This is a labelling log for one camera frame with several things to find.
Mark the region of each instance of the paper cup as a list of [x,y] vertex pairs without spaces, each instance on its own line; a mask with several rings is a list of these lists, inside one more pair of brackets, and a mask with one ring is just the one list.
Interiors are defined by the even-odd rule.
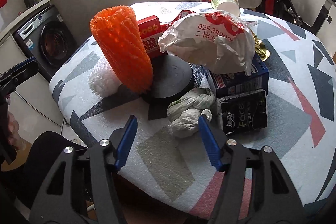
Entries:
[[216,10],[223,10],[240,17],[238,0],[211,0],[211,6]]

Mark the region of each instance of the washing machine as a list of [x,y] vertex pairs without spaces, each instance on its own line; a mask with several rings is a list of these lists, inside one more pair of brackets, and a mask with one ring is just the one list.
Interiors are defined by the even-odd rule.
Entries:
[[35,15],[13,36],[28,58],[36,58],[39,72],[48,82],[78,48],[54,6]]

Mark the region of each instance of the geometric patterned tablecloth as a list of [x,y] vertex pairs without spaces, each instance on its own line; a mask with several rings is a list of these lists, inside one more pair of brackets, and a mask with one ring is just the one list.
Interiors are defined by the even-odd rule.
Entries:
[[[137,19],[156,15],[173,20],[181,10],[195,12],[210,3],[138,3]],[[268,127],[236,136],[246,147],[270,145],[289,173],[308,211],[323,204],[336,184],[335,64],[321,41],[310,32],[281,19],[241,10],[241,18],[258,21],[252,28],[271,51]],[[108,137],[123,127],[130,114],[138,132],[120,174],[150,196],[177,209],[208,218],[223,174],[210,165],[198,133],[175,139],[167,131],[165,111],[144,102],[125,86],[101,98],[87,84],[102,56],[93,37],[82,45],[52,78],[49,89],[62,114],[85,142]],[[208,86],[200,66],[192,65],[195,86]],[[251,189],[247,170],[241,217],[246,215]]]

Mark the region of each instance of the orange foam fruit net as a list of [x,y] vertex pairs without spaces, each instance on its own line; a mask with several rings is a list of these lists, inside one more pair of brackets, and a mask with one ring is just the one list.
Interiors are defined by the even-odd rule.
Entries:
[[102,10],[91,19],[90,29],[119,80],[134,92],[149,90],[153,68],[134,10],[128,6]]

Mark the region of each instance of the blue box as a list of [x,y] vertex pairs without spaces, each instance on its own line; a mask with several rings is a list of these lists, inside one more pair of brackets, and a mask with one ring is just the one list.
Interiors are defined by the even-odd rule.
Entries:
[[252,60],[252,73],[250,76],[246,76],[245,72],[217,75],[205,67],[203,69],[210,89],[216,98],[259,89],[265,90],[266,94],[268,93],[269,71],[256,53]]

